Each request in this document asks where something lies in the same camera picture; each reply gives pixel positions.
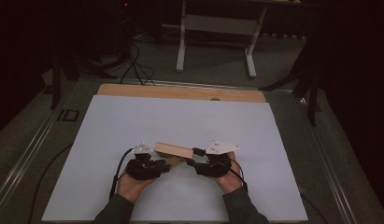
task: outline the dark background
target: dark background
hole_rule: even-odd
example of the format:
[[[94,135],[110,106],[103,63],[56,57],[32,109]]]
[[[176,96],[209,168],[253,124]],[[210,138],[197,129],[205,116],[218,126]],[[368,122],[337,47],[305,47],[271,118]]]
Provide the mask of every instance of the dark background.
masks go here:
[[[139,1],[134,17],[158,36],[162,22],[179,23],[180,1],[155,2]],[[40,75],[51,68],[54,37],[85,58],[116,51],[117,3],[0,1],[0,130],[44,89]],[[240,8],[250,10],[217,4],[217,11],[206,10],[201,2],[190,10],[235,17]],[[384,207],[384,0],[332,1],[321,20],[320,13],[309,7],[275,7],[262,32],[309,37],[292,73],[322,68],[320,86]],[[255,16],[253,10],[241,15]]]

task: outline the black cable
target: black cable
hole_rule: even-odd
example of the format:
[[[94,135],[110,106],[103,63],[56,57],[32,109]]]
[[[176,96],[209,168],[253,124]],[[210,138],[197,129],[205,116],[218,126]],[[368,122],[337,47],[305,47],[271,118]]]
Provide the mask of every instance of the black cable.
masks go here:
[[[114,68],[113,70],[110,70],[110,71],[107,71],[107,72],[108,73],[116,72],[117,70],[120,70],[121,68],[123,68],[126,64],[127,64],[127,62],[123,62],[117,68]]]
[[[133,63],[133,68],[134,68],[134,71],[135,71],[135,75],[136,75],[136,77],[138,78],[138,80],[139,80],[139,82],[141,83],[141,85],[143,86],[144,84],[143,84],[143,82],[142,82],[142,79],[141,79],[141,77],[139,76],[138,72],[136,71],[136,67],[135,67],[135,62],[136,62],[136,60],[133,58],[132,55],[130,55],[130,60],[131,60],[131,62]]]
[[[147,66],[145,66],[145,65],[142,65],[142,64],[140,64],[140,63],[137,63],[137,62],[135,62],[135,64],[139,66],[139,69],[142,71],[142,73],[143,73],[143,74],[145,75],[145,77],[146,77],[146,80],[145,80],[144,84],[146,84],[146,83],[148,82],[148,80],[150,80],[151,84],[153,84],[153,86],[155,86],[153,79],[151,79],[151,77],[153,77],[153,76],[154,76],[154,73],[155,73],[154,69],[151,68],[151,67],[147,67]],[[149,76],[148,74],[146,74],[146,72],[143,70],[142,67],[145,67],[145,68],[150,69],[150,70],[153,72],[153,74],[151,74],[151,75]]]
[[[126,59],[126,57],[123,54],[121,54],[120,56],[118,56],[117,60],[114,61],[114,62],[101,63],[101,64],[98,64],[96,66],[100,67],[102,69],[109,69],[109,68],[113,68],[113,67],[116,67],[116,66],[120,66],[122,63],[125,62],[125,59]]]
[[[126,152],[124,152],[124,154],[121,157],[121,160],[119,162],[119,166],[118,166],[118,169],[116,171],[116,174],[113,176],[112,188],[110,189],[110,193],[109,193],[109,200],[115,194],[115,189],[116,189],[117,181],[119,180],[119,172],[120,172],[120,168],[122,166],[122,162],[124,161],[124,159],[128,155],[128,153],[130,153],[132,150],[133,150],[133,148],[128,149]]]
[[[302,193],[300,193],[300,195],[302,196],[302,198],[304,200],[306,200],[306,202],[308,202],[316,211],[317,213],[320,215],[320,217],[322,218],[323,222],[325,222],[326,224],[329,224],[328,220],[326,220],[325,216],[322,214],[322,212]]]
[[[233,161],[233,162],[235,162],[237,164],[237,166],[240,168],[241,175],[244,178],[244,171],[242,171],[242,168],[241,168],[240,164],[237,161],[233,160],[233,159],[230,159],[230,161]]]
[[[118,181],[119,181],[123,176],[125,176],[125,175],[127,175],[127,174],[128,174],[128,173],[125,172],[124,174],[120,175],[119,178],[118,178]]]
[[[28,224],[30,224],[32,222],[32,217],[34,216],[34,207],[35,207],[35,203],[36,203],[36,198],[37,198],[37,193],[39,192],[39,188],[40,188],[40,185],[43,181],[43,178],[44,176],[46,175],[46,172],[49,170],[49,168],[51,167],[52,163],[61,155],[63,154],[65,151],[67,151],[69,148],[71,148],[73,145],[73,143],[71,143],[69,146],[65,147],[64,149],[62,149],[49,163],[48,166],[46,166],[46,169],[44,170],[42,176],[40,177],[39,179],[39,182],[37,184],[37,187],[35,189],[35,194],[34,194],[34,198],[32,200],[32,205],[31,205],[31,210],[29,212],[29,218],[28,218]]]
[[[243,185],[245,191],[248,193],[248,184],[247,184],[247,182],[245,182],[245,180],[244,180],[244,175],[243,175],[243,177],[241,177],[236,171],[234,171],[232,168],[228,168],[225,164],[223,164],[223,163],[220,162],[220,161],[212,161],[212,162],[213,162],[213,163],[217,163],[217,164],[223,166],[223,167],[226,168],[228,171],[232,172],[235,176],[237,176],[238,179],[241,180],[242,185]]]
[[[131,69],[132,67],[135,67],[135,63],[134,63],[134,62],[136,62],[136,61],[138,60],[138,58],[139,58],[139,47],[138,47],[137,45],[135,45],[134,43],[133,43],[132,45],[136,48],[136,56],[135,56],[135,60],[134,60],[134,61],[131,60],[132,55],[131,55],[131,53],[130,53],[131,65],[127,68],[127,70],[126,70],[126,71],[124,72],[124,74],[122,75],[121,80],[120,80],[120,84],[122,84],[122,81],[124,80],[125,76],[127,76],[127,74],[128,74],[128,72],[130,71],[130,69]]]

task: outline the person's arm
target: person's arm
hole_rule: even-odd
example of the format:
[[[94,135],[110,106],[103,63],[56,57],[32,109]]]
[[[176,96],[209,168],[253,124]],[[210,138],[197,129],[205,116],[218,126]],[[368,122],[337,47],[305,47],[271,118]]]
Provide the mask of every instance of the person's arm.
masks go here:
[[[93,224],[129,223],[134,211],[135,202],[143,189],[154,179],[135,180],[124,175],[118,182],[117,193],[110,199],[105,208],[95,217]]]
[[[230,159],[235,161],[235,154],[229,153]],[[232,161],[232,170],[240,174],[240,168]],[[267,218],[260,214],[253,205],[250,197],[242,186],[241,180],[231,172],[219,178],[214,178],[225,193],[223,195],[229,221],[232,224],[265,224]]]

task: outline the wrist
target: wrist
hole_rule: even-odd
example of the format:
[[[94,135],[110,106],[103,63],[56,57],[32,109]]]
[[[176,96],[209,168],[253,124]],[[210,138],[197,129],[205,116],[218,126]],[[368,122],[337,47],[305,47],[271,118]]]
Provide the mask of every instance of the wrist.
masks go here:
[[[242,187],[241,182],[238,180],[227,181],[218,178],[216,182],[224,193],[230,193]]]
[[[131,203],[136,203],[142,193],[142,189],[118,189],[117,193]]]

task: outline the tripod leg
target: tripod leg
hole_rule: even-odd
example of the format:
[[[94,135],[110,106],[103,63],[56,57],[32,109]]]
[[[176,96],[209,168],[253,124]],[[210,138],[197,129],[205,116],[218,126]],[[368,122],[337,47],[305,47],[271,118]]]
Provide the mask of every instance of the tripod leg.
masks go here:
[[[292,91],[294,97],[303,98],[306,95],[308,89],[311,87],[313,76],[313,73],[304,73],[304,75],[300,77],[299,82]]]
[[[90,69],[91,71],[93,71],[95,74],[99,75],[100,77],[105,77],[105,78],[116,78],[116,77],[113,77],[111,76],[110,74],[102,71],[101,69],[99,69],[98,67],[96,67],[95,65],[93,65],[92,63],[89,63],[87,60],[81,58],[80,56],[78,56],[76,53],[72,52],[72,51],[67,51],[66,52],[67,55],[71,56],[74,60],[78,61],[79,63],[81,63],[81,65],[85,66],[86,68]]]
[[[78,73],[78,68],[69,57],[66,56],[66,53],[61,50],[59,53],[60,67],[63,70],[65,76],[69,80],[78,80],[80,74]]]
[[[293,76],[284,77],[280,81],[277,81],[277,82],[275,82],[269,86],[260,87],[259,90],[260,91],[273,91],[274,89],[279,88],[279,87],[281,87],[281,86],[283,86],[289,82],[292,82],[292,81],[296,80],[297,78],[304,77],[309,72],[310,72],[309,70],[306,70],[306,71],[300,72],[300,73],[293,75]]]
[[[308,111],[307,116],[310,120],[311,124],[315,127],[315,109],[317,106],[317,94],[318,94],[318,84],[320,81],[320,73],[315,73],[312,83],[311,83],[311,90],[310,90],[310,99],[308,102]]]
[[[61,99],[61,68],[58,52],[52,57],[52,101],[50,109],[54,109]]]

